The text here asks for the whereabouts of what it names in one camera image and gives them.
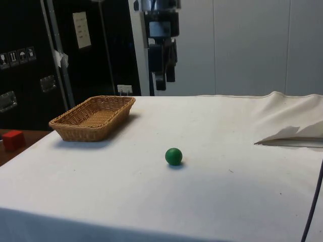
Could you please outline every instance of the table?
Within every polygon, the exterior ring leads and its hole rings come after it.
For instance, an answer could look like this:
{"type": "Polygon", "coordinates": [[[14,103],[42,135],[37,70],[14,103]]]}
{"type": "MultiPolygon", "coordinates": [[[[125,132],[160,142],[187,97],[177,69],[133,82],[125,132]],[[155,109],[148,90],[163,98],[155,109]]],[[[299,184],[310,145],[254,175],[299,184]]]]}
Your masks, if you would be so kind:
{"type": "MultiPolygon", "coordinates": [[[[3,135],[9,131],[10,130],[0,129],[0,135],[3,135]]],[[[25,147],[22,147],[22,148],[20,148],[16,151],[13,151],[13,152],[6,152],[3,143],[0,142],[0,166],[7,163],[9,160],[16,157],[21,152],[23,152],[24,150],[29,148],[31,145],[36,143],[38,140],[40,140],[41,138],[45,137],[46,135],[48,135],[50,133],[50,131],[29,131],[29,130],[23,130],[22,132],[24,133],[25,140],[26,140],[25,147]]]]}
{"type": "MultiPolygon", "coordinates": [[[[0,241],[300,241],[322,150],[254,143],[291,110],[317,121],[322,97],[136,99],[107,140],[52,132],[0,168],[0,241]]],[[[322,230],[321,194],[307,241],[322,230]]]]}

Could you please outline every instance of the red cube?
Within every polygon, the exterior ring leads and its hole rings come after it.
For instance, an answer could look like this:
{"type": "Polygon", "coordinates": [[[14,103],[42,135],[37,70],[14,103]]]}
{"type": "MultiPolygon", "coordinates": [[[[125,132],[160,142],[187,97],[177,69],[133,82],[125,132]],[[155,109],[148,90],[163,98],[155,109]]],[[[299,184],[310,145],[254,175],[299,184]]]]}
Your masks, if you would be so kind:
{"type": "Polygon", "coordinates": [[[2,135],[2,139],[6,151],[15,151],[26,146],[24,134],[18,130],[12,130],[2,135]]]}

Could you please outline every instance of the sticker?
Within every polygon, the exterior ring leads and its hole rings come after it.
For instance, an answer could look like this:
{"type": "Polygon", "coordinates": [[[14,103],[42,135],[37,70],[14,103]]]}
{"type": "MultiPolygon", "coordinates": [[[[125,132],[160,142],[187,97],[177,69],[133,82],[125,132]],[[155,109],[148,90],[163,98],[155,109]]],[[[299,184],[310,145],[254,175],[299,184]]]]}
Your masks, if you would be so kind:
{"type": "Polygon", "coordinates": [[[29,61],[36,60],[36,53],[34,47],[27,47],[27,57],[29,61]]]}
{"type": "Polygon", "coordinates": [[[27,58],[26,49],[19,49],[18,50],[18,57],[19,57],[20,64],[27,63],[28,58],[27,58]]]}
{"type": "Polygon", "coordinates": [[[6,69],[9,67],[10,65],[9,65],[7,53],[0,54],[0,70],[6,69]]]}
{"type": "Polygon", "coordinates": [[[15,50],[8,52],[8,57],[12,67],[19,65],[19,58],[15,50]]]}
{"type": "Polygon", "coordinates": [[[90,46],[91,39],[87,26],[86,13],[73,13],[73,20],[79,49],[90,46]]]}

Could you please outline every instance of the wall socket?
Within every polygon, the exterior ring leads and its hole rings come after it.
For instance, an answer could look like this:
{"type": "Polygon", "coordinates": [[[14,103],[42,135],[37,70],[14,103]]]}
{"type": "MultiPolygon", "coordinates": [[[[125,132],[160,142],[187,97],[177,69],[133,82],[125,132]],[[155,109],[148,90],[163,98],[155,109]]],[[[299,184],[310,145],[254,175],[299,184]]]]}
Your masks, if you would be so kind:
{"type": "Polygon", "coordinates": [[[119,93],[132,93],[132,86],[131,85],[118,85],[118,92],[119,93]]]}

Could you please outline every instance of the white sign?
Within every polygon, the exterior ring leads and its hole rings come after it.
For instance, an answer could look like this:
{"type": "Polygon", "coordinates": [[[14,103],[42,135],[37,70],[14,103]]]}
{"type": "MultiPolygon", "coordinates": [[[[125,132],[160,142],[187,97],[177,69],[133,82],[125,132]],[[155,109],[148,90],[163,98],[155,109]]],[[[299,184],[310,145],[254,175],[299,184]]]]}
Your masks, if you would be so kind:
{"type": "Polygon", "coordinates": [[[90,46],[91,39],[87,26],[86,13],[73,13],[73,20],[79,49],[90,46]]]}

